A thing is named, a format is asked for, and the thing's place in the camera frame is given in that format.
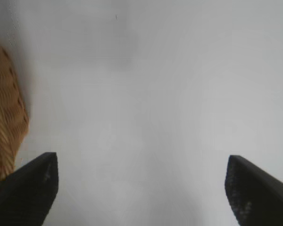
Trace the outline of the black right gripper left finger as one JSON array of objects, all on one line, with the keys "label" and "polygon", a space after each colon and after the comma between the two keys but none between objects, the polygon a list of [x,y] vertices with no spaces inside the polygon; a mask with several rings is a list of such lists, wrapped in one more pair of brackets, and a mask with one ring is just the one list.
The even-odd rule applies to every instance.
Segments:
[{"label": "black right gripper left finger", "polygon": [[0,226],[41,226],[58,193],[58,158],[46,152],[0,181]]}]

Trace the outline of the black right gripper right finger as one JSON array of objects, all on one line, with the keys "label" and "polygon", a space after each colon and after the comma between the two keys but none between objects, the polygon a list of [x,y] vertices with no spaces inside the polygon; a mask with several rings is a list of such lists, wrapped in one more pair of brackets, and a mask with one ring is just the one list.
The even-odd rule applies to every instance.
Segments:
[{"label": "black right gripper right finger", "polygon": [[283,226],[283,182],[239,155],[230,155],[225,194],[241,226]]}]

